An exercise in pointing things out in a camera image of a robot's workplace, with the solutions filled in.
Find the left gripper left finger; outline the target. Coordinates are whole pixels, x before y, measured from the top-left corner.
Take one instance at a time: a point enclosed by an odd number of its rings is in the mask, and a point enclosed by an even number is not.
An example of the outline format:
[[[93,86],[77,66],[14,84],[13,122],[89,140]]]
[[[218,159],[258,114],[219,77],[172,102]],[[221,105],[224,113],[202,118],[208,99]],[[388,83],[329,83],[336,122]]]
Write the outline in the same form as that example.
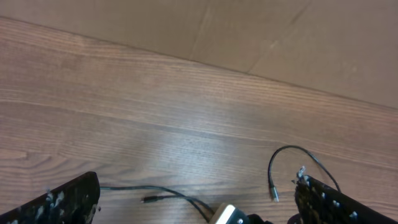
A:
[[[91,224],[100,198],[96,172],[89,171],[1,215],[3,224]]]

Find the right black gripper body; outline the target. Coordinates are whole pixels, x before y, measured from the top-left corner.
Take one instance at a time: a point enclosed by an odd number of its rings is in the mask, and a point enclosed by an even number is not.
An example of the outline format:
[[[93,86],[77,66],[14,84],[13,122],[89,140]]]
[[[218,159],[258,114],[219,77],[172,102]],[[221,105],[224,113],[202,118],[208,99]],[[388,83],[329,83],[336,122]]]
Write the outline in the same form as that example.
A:
[[[231,215],[231,224],[274,224],[269,220],[263,220],[257,214],[246,215],[239,209],[236,209]]]

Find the black USB cable short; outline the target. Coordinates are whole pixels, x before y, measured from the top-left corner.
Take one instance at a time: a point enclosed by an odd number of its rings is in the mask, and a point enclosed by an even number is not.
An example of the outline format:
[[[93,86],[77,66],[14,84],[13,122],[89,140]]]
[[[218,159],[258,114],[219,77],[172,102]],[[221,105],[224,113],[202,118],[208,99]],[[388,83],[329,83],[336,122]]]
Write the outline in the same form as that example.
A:
[[[169,195],[153,195],[153,196],[146,196],[141,199],[142,203],[154,203],[160,200],[171,199],[171,198],[178,198],[186,200],[190,203],[197,212],[203,217],[203,219],[209,223],[211,217],[215,214],[215,211],[205,202],[202,200],[184,195],[180,192],[177,192],[172,189],[168,189],[166,187],[160,187],[155,185],[138,185],[138,186],[128,186],[128,187],[110,187],[110,186],[100,186],[101,190],[115,190],[115,191],[122,191],[122,190],[157,190],[160,192],[167,192]]]

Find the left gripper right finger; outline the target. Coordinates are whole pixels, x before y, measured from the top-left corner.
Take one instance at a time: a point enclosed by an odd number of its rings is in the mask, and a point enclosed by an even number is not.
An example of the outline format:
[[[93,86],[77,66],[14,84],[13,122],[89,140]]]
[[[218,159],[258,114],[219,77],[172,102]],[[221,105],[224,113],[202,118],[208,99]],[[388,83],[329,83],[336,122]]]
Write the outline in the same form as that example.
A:
[[[304,167],[297,172],[295,184],[295,203],[302,223],[397,224],[397,221],[305,174]]]

